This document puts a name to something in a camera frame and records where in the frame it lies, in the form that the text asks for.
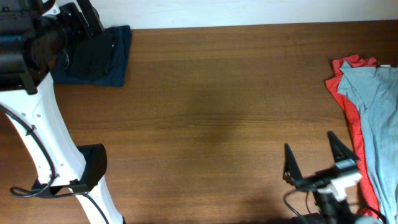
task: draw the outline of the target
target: red cloth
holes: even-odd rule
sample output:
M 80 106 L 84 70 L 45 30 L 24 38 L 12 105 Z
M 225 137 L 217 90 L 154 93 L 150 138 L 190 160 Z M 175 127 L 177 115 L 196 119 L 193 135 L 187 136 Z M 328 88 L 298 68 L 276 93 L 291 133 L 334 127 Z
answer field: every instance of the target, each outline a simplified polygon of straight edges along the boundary
M 366 203 L 368 203 L 369 206 L 376 209 L 377 211 L 380 211 L 379 201 L 374 194 L 373 186 L 368 176 L 368 168 L 366 167 L 365 146 L 358 110 L 356 109 L 355 105 L 350 102 L 350 100 L 348 100 L 344 95 L 337 93 L 338 85 L 343 78 L 343 73 L 340 71 L 340 68 L 343 65 L 344 61 L 347 61 L 353 68 L 356 68 L 376 67 L 377 60 L 375 58 L 370 58 L 367 60 L 360 59 L 359 55 L 352 55 L 350 57 L 342 58 L 340 60 L 334 60 L 333 70 L 335 72 L 335 77 L 326 81 L 326 87 L 328 88 L 334 99 L 337 101 L 337 103 L 344 110 L 348 119 L 349 131 L 351 132 L 351 137 L 353 138 L 354 152 L 359 157 L 359 172 L 363 176 L 359 185 L 361 187 L 365 201 Z M 377 218 L 377 215 L 370 210 L 366 210 L 365 215 Z

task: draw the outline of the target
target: dark blue cloth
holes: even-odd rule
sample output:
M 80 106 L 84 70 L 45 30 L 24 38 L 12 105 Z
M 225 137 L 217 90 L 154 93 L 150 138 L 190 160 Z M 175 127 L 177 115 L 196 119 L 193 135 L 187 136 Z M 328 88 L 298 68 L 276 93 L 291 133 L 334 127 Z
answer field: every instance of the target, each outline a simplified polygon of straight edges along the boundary
M 76 57 L 74 53 L 81 51 L 78 51 L 76 49 L 69 50 L 67 52 L 68 56 L 61 57 L 58 60 L 54 70 L 51 71 L 54 83 L 92 84 L 100 86 L 123 86 L 127 63 L 129 59 L 129 53 L 130 53 L 130 45 L 132 37 L 131 29 L 129 26 L 111 27 L 106 29 L 104 31 L 104 34 L 108 36 L 111 35 L 114 37 L 113 39 L 114 47 L 110 54 L 104 53 L 107 54 L 105 55 L 106 61 L 104 63 L 98 63 L 98 61 L 92 60 L 93 63 L 91 64 L 89 63 L 88 65 L 88 67 L 91 68 L 82 68 L 82 70 L 80 71 L 77 69 L 70 69 L 71 67 L 73 68 L 73 66 L 68 65 L 67 61 L 73 62 L 73 57 Z M 98 54 L 98 52 L 96 52 L 94 49 L 90 51 L 86 50 L 85 48 L 84 57 L 95 59 L 95 57 L 98 57 L 95 54 Z M 87 74 L 85 72 L 82 72 L 84 70 L 102 71 L 103 74 L 99 74 L 97 79 L 93 79 L 92 74 Z

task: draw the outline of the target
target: table surface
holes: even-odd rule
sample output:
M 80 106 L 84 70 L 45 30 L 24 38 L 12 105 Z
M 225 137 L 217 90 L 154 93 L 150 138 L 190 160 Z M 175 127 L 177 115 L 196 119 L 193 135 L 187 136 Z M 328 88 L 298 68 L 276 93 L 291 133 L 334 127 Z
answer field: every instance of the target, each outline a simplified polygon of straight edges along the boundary
M 127 223 L 275 223 L 284 143 L 304 175 L 333 158 L 326 132 L 350 148 L 324 81 L 351 54 L 398 62 L 396 21 L 134 30 L 122 88 L 55 85 L 76 145 L 103 143 L 109 191 Z M 34 164 L 0 116 L 0 222 L 88 223 L 75 198 L 12 197 Z M 357 188 L 348 190 L 358 201 Z M 302 213 L 305 194 L 291 197 Z M 313 199 L 309 205 L 315 211 Z

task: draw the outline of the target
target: fabric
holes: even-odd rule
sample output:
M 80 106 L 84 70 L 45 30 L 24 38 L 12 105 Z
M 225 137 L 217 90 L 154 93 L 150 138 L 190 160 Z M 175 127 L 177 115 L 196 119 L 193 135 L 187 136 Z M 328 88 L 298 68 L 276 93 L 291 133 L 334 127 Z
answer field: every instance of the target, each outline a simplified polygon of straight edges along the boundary
M 338 85 L 343 78 L 343 73 L 340 71 L 340 67 L 343 65 L 344 61 L 348 62 L 352 67 L 355 68 L 376 67 L 377 60 L 375 58 L 370 58 L 368 60 L 360 59 L 359 55 L 352 55 L 350 57 L 342 58 L 340 60 L 334 60 L 332 64 L 335 77 L 327 80 L 325 83 L 331 95 L 345 112 L 345 115 L 349 122 L 349 131 L 353 139 L 354 152 L 359 157 L 359 172 L 363 176 L 359 183 L 363 197 L 369 206 L 376 209 L 377 211 L 380 211 L 379 201 L 376 197 L 376 194 L 374 193 L 373 186 L 368 176 L 368 168 L 366 167 L 364 139 L 361 131 L 361 120 L 358 110 L 356 109 L 355 105 L 347 99 L 347 97 L 337 92 Z M 365 210 L 364 214 L 377 218 L 377 215 L 370 210 Z
M 51 71 L 54 83 L 123 86 L 131 37 L 129 26 L 111 27 L 69 50 Z
M 352 68 L 348 62 L 338 93 L 361 117 L 368 175 L 390 224 L 398 222 L 398 68 Z

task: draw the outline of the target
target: white wall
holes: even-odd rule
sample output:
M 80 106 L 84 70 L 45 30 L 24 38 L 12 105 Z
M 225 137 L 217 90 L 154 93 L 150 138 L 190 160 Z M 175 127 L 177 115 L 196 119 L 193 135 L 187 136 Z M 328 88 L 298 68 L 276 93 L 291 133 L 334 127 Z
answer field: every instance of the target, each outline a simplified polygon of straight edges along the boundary
M 398 18 L 398 0 L 91 0 L 104 26 L 212 27 Z

